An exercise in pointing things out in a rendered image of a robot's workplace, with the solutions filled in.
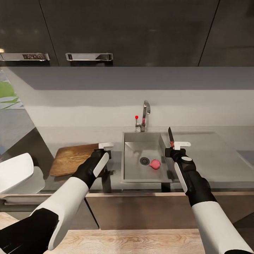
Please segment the parer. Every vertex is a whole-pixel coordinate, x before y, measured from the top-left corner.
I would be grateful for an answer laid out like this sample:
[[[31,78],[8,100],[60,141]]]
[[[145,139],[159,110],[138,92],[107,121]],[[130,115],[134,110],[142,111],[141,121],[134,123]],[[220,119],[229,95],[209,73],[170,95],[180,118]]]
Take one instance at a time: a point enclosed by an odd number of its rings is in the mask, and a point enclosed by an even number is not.
[[[173,148],[174,147],[174,138],[173,138],[173,135],[172,135],[172,131],[171,131],[171,128],[169,127],[169,129],[168,129],[168,132],[169,132],[169,138],[170,138],[170,144],[171,144],[171,148]]]

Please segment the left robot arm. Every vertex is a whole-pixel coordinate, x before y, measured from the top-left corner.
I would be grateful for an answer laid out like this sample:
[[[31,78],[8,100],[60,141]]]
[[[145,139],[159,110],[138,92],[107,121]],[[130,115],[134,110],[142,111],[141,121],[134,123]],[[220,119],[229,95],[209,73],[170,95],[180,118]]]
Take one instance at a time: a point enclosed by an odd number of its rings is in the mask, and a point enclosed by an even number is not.
[[[99,143],[91,157],[29,217],[0,229],[0,254],[43,254],[66,236],[92,184],[111,159],[113,143]]]

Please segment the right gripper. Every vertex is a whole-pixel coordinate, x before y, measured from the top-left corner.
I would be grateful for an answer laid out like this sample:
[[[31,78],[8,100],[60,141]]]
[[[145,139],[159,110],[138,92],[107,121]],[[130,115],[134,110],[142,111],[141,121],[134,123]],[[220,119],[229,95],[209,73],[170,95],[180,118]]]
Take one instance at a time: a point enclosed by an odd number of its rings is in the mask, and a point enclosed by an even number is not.
[[[173,148],[165,149],[165,157],[174,159],[175,154],[181,153],[186,154],[186,149],[174,150]]]

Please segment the cutting board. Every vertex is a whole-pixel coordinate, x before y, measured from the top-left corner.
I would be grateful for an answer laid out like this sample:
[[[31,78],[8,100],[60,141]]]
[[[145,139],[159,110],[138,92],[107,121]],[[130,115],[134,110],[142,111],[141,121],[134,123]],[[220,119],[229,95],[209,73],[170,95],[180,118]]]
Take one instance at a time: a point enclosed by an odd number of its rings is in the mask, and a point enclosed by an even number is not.
[[[99,144],[89,144],[60,148],[55,156],[49,172],[51,177],[74,174],[79,165],[91,157],[94,149],[99,149]]]

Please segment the vidalia onion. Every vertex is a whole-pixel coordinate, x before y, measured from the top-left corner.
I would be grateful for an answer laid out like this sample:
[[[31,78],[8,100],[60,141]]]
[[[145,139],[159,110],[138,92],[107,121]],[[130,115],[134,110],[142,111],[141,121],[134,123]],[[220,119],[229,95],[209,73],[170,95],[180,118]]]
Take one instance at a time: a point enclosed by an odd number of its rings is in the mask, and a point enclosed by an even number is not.
[[[159,167],[161,166],[161,162],[159,160],[154,159],[151,164],[149,164],[149,166],[151,166],[154,169],[159,169]]]

